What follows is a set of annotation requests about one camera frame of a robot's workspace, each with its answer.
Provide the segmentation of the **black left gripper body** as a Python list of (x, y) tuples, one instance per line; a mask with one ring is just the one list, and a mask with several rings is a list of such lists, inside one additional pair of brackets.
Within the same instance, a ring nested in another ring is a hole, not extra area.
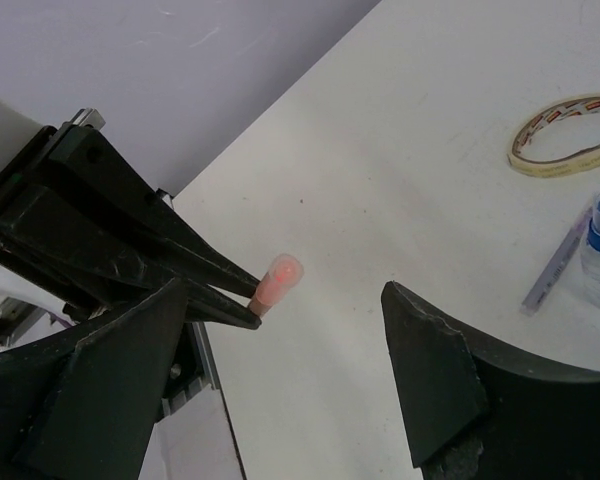
[(53, 127), (0, 107), (0, 266), (30, 283), (6, 290), (73, 320), (105, 309), (105, 279), (94, 270), (104, 244), (93, 238), (105, 231), (104, 203), (51, 156), (69, 133), (104, 125), (95, 108)]

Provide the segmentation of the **purple clear-capped pen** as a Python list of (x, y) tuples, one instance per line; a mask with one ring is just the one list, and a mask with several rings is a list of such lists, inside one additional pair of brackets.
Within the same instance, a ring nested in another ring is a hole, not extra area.
[(520, 310), (524, 315), (532, 317), (539, 311), (578, 249), (591, 216), (592, 206), (587, 205), (578, 215), (522, 301)]

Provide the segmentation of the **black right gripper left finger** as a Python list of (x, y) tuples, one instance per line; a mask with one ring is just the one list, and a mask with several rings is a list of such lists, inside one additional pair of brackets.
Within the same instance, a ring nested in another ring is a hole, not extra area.
[(172, 280), (0, 353), (0, 479), (138, 478), (185, 309)]

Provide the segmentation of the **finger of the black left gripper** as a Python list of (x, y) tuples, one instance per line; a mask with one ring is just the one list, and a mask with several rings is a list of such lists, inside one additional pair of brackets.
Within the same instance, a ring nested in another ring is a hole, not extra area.
[(258, 280), (214, 250), (100, 132), (63, 128), (51, 137), (48, 185), (158, 266), (241, 296), (255, 292)]
[(260, 327), (260, 317), (235, 301), (241, 295), (203, 285), (160, 267), (106, 230), (93, 238), (104, 244), (103, 260), (94, 270), (105, 279), (106, 308), (135, 300), (177, 279), (186, 290), (187, 321), (214, 322), (248, 330)]

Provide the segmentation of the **beige masking tape roll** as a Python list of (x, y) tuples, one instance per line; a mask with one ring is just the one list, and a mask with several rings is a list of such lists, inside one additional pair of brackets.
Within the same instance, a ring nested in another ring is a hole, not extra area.
[(562, 99), (524, 120), (506, 149), (510, 168), (557, 178), (600, 167), (600, 93)]

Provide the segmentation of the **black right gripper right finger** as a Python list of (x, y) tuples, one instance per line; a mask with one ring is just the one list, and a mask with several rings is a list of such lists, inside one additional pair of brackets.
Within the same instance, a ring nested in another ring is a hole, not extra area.
[(517, 348), (397, 282), (381, 293), (414, 468), (426, 479), (600, 479), (600, 372)]

